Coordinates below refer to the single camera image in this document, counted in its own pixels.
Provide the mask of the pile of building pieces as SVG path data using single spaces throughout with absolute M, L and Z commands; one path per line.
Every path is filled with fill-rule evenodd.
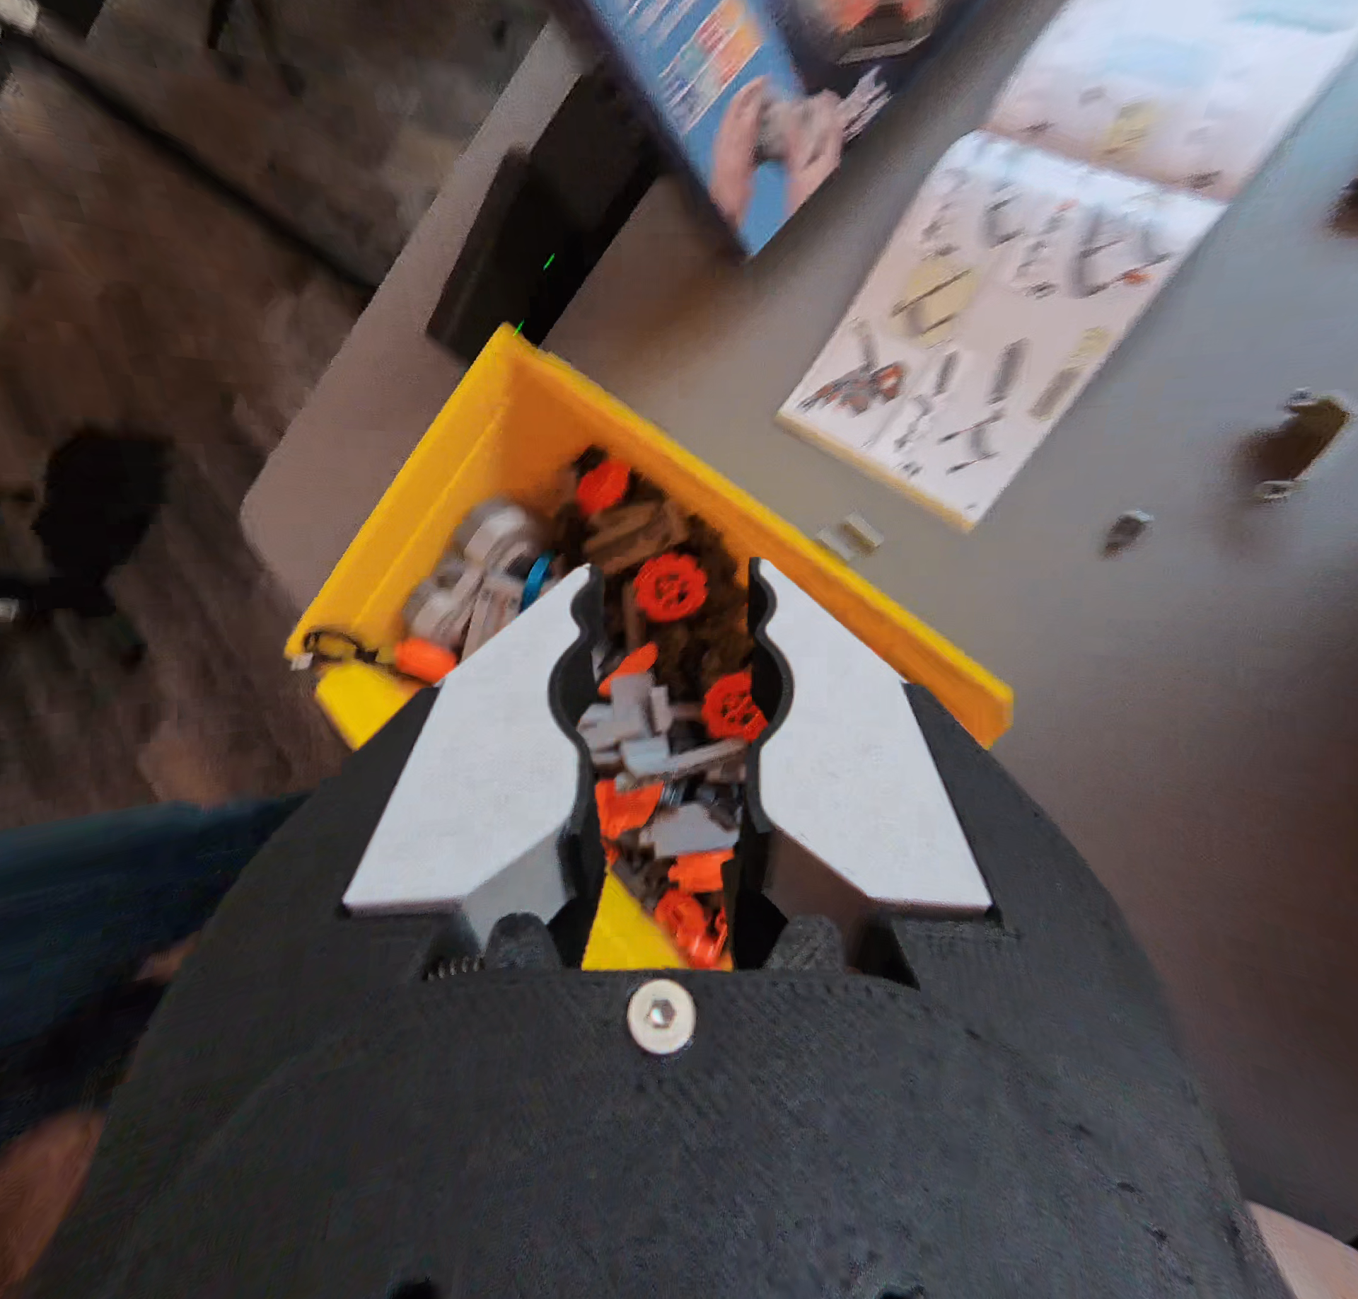
M 467 512 L 410 594 L 390 652 L 432 685 L 581 565 L 604 579 L 593 761 L 607 884 L 689 968 L 733 968 L 723 870 L 745 811 L 754 697 L 749 600 L 722 533 L 625 459 L 569 462 L 552 518 L 493 497 Z

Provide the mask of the yellow plastic bin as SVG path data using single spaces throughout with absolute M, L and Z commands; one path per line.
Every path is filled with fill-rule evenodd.
M 752 559 L 774 561 L 890 662 L 910 694 L 940 696 L 984 746 L 1010 726 L 1011 697 L 981 667 L 654 424 L 504 327 L 289 641 L 296 664 L 317 665 L 317 702 L 349 746 L 363 746 L 417 693 L 436 697 L 443 680 L 426 687 L 399 677 L 392 650 L 404 635 L 410 594 L 431 576 L 467 512 L 502 496 L 551 520 L 564 468 L 593 446 L 625 459 L 714 526 L 737 561 L 748 599 Z

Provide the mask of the person's beige shirt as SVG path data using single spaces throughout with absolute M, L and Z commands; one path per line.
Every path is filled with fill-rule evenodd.
M 1357 1297 L 1354 1246 L 1265 1205 L 1248 1208 L 1292 1296 Z

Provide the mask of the large grey motor block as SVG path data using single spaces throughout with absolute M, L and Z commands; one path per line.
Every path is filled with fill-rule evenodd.
M 408 597 L 405 633 L 460 658 L 473 655 L 519 617 L 549 543 L 542 514 L 502 496 L 476 505 Z

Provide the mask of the building instruction booklet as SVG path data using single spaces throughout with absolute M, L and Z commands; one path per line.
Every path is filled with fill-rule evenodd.
M 778 424 L 975 527 L 1356 42 L 1357 0 L 1066 0 Z

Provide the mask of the blue robot kit box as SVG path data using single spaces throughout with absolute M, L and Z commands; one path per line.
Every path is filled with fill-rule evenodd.
M 995 0 L 560 0 L 755 256 Z

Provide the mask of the grey curved building piece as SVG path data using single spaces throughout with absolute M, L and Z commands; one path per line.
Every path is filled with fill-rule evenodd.
M 1342 391 L 1295 391 L 1275 424 L 1245 441 L 1240 471 L 1246 500 L 1280 505 L 1305 494 L 1356 446 L 1356 400 Z

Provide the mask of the person's blue jeans leg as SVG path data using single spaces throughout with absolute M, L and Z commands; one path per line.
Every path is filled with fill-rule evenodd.
M 2 1144 L 104 1108 L 161 1002 L 146 976 L 211 920 L 308 793 L 167 802 L 2 837 Z

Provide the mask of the black office chair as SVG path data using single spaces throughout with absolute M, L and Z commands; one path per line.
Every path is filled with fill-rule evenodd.
M 85 424 L 51 453 L 37 482 L 4 483 L 4 508 L 34 509 L 38 571 L 7 570 L 4 629 L 37 630 L 60 614 L 88 624 L 123 670 L 148 644 L 111 594 L 169 500 L 175 446 L 129 426 Z

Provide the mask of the orange gear piece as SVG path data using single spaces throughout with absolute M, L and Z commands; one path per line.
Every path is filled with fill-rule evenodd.
M 634 577 L 637 609 L 654 624 L 687 621 L 702 611 L 708 594 L 704 567 L 683 553 L 657 555 Z

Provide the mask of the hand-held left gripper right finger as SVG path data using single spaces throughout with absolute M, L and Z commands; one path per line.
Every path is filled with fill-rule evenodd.
M 890 917 L 972 921 L 992 893 L 904 679 L 774 561 L 752 559 L 752 690 L 733 864 L 733 962 L 760 968 L 801 917 L 834 926 L 833 965 Z

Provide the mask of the small black device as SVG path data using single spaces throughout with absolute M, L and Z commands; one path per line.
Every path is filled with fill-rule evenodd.
M 589 233 L 525 150 L 501 158 L 426 333 L 473 362 L 502 327 L 540 344 L 589 271 Z

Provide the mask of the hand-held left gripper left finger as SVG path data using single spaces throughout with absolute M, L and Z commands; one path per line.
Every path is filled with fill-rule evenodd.
M 602 571 L 583 565 L 436 690 L 366 847 L 349 915 L 445 915 L 484 947 L 501 918 L 557 928 L 578 964 L 605 882 L 596 771 Z

